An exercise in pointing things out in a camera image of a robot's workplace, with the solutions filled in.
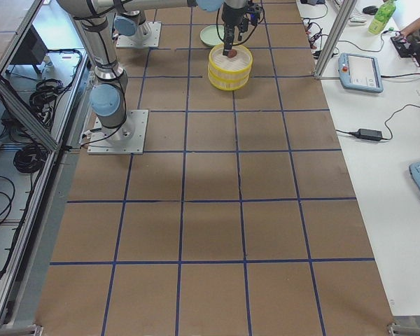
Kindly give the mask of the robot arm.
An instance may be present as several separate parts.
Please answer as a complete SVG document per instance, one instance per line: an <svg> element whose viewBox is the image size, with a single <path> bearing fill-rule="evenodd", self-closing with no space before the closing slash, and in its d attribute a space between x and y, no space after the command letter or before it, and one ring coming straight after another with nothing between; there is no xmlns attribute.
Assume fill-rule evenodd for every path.
<svg viewBox="0 0 420 336"><path fill-rule="evenodd" d="M59 1L80 26L87 53L94 60L97 84L90 93L90 106L101 122L101 140L120 142L129 139L134 127L128 121L125 98L127 73L116 55L107 14L136 17L142 10L199 7L213 12L222 1Z"/></svg>
<svg viewBox="0 0 420 336"><path fill-rule="evenodd" d="M265 19L265 10L254 1L224 1L222 36L218 28L219 11L216 15L216 33L223 43L223 55L232 57L233 46L240 46L250 39L258 24Z"/></svg>

